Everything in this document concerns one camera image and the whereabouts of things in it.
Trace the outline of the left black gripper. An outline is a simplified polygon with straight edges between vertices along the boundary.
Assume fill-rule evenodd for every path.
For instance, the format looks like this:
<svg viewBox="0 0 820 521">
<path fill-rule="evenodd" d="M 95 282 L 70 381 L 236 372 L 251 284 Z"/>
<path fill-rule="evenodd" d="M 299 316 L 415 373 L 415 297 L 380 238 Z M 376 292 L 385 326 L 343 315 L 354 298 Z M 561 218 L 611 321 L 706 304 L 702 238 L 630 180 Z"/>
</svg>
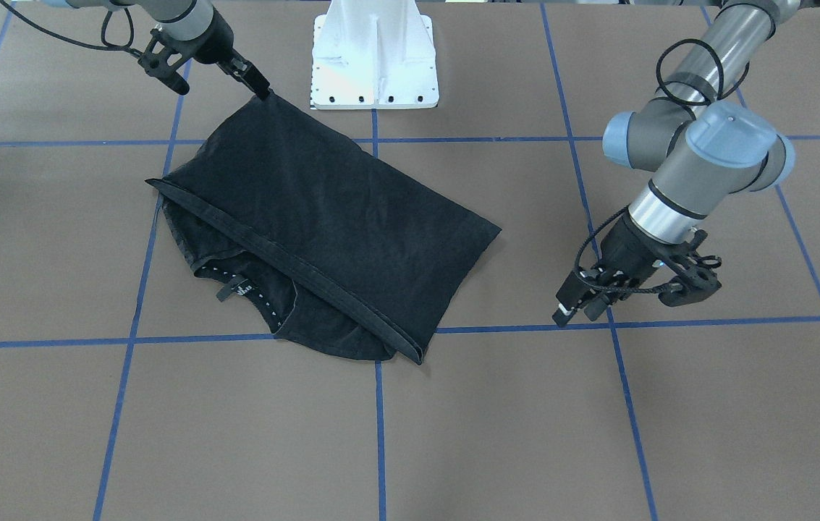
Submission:
<svg viewBox="0 0 820 521">
<path fill-rule="evenodd" d="M 693 228 L 677 244 L 655 240 L 627 214 L 614 214 L 586 237 L 556 294 L 553 323 L 565 329 L 578 311 L 596 322 L 632 295 L 654 295 L 667 307 L 710 299 L 723 286 L 718 256 L 701 256 L 707 231 Z"/>
</svg>

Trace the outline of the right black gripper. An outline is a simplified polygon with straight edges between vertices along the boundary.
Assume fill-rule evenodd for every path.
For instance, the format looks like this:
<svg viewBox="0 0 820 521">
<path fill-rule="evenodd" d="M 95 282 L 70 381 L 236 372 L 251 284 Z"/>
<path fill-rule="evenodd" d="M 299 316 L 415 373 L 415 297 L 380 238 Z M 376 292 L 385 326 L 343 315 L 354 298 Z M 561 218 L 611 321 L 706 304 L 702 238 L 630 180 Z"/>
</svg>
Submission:
<svg viewBox="0 0 820 521">
<path fill-rule="evenodd" d="M 215 9 L 147 9 L 157 21 L 151 42 L 139 56 L 146 74 L 162 82 L 179 96 L 189 85 L 179 69 L 188 60 L 216 64 L 260 100 L 271 95 L 270 82 L 257 68 L 234 50 L 234 33 Z"/>
</svg>

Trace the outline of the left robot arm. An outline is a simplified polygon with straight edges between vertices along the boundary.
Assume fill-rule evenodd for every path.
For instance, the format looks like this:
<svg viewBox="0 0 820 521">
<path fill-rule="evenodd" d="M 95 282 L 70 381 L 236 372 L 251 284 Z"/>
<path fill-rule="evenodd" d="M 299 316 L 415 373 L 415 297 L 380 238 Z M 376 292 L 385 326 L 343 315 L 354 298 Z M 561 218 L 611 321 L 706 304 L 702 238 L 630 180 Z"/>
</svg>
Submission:
<svg viewBox="0 0 820 521">
<path fill-rule="evenodd" d="M 557 293 L 552 319 L 566 327 L 579 311 L 595 321 L 618 301 L 655 295 L 668 307 L 707 300 L 721 288 L 722 260 L 698 249 L 703 222 L 728 195 L 776 187 L 795 165 L 795 149 L 770 122 L 731 96 L 761 44 L 800 9 L 799 1 L 724 1 L 674 72 L 656 64 L 657 88 L 643 109 L 616 114 L 602 138 L 612 163 L 651 172 L 631 204 L 588 236 L 599 258 L 582 267 L 578 251 Z"/>
</svg>

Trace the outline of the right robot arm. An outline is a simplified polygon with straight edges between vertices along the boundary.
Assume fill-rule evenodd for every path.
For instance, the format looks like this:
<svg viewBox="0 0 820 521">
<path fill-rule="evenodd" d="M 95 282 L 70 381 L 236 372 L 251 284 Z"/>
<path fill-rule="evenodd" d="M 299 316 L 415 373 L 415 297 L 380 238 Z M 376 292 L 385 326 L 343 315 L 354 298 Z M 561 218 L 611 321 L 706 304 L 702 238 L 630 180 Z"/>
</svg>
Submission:
<svg viewBox="0 0 820 521">
<path fill-rule="evenodd" d="M 190 87 L 179 69 L 189 60 L 215 64 L 222 72 L 265 99 L 270 83 L 234 48 L 234 32 L 211 1 L 46 1 L 60 9 L 103 7 L 108 11 L 140 7 L 157 22 L 151 42 L 136 56 L 145 73 L 179 96 Z"/>
</svg>

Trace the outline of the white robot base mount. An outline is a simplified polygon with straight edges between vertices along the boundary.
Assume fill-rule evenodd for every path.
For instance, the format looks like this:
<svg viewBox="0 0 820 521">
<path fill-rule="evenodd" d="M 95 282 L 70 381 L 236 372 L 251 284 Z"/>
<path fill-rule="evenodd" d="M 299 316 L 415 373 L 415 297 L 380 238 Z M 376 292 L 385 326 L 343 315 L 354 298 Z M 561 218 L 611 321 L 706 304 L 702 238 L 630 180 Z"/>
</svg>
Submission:
<svg viewBox="0 0 820 521">
<path fill-rule="evenodd" d="M 313 110 L 439 105 L 434 24 L 414 1 L 333 1 L 313 21 Z"/>
</svg>

